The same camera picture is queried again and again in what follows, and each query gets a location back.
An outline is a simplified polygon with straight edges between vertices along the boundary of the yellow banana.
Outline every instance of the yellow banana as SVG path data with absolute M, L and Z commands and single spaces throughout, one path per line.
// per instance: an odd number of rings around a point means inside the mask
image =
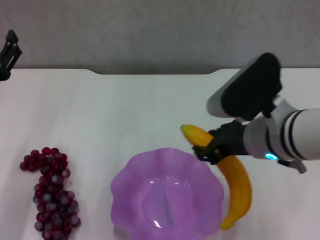
M 205 147 L 213 139 L 211 134 L 194 125 L 182 125 L 181 131 L 192 145 Z M 216 165 L 225 176 L 230 189 L 229 212 L 220 225 L 221 229 L 227 230 L 249 211 L 252 188 L 247 171 L 237 157 L 227 156 Z

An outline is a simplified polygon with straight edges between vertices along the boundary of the grape bunch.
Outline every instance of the grape bunch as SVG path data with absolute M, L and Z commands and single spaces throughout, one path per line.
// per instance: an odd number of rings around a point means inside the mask
M 67 155 L 56 147 L 45 147 L 42 153 L 32 150 L 20 163 L 21 170 L 40 170 L 42 174 L 34 186 L 33 202 L 39 212 L 34 228 L 42 232 L 44 240 L 67 240 L 72 227 L 81 225 L 76 195 L 73 191 L 64 190 L 64 179 L 71 175 L 67 166 Z

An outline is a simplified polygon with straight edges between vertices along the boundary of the white table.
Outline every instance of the white table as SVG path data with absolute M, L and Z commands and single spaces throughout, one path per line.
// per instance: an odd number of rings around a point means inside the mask
M 163 147 L 191 153 L 181 124 L 214 129 L 231 119 L 207 114 L 206 100 L 237 69 L 208 75 L 99 75 L 82 69 L 18 69 L 0 82 L 0 239 L 40 240 L 33 187 L 22 173 L 32 149 L 58 147 L 69 157 L 82 220 L 77 240 L 126 240 L 110 220 L 110 183 L 135 154 Z M 283 96 L 295 107 L 320 107 L 320 69 L 284 69 Z M 209 240 L 318 240 L 320 161 L 308 172 L 241 157 L 253 187 L 249 213 Z M 211 169 L 229 189 L 219 170 Z

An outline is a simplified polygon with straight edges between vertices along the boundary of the purple bowl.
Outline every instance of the purple bowl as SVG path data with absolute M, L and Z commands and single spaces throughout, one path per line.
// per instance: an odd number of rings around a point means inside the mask
M 178 149 L 135 155 L 111 192 L 111 220 L 132 240 L 203 240 L 222 221 L 223 186 L 205 163 Z

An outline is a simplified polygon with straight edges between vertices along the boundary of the gray wall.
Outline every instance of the gray wall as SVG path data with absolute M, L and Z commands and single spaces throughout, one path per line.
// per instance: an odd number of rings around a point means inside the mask
M 19 68 L 103 74 L 205 74 L 273 52 L 320 66 L 319 0 L 0 0 L 0 43 Z

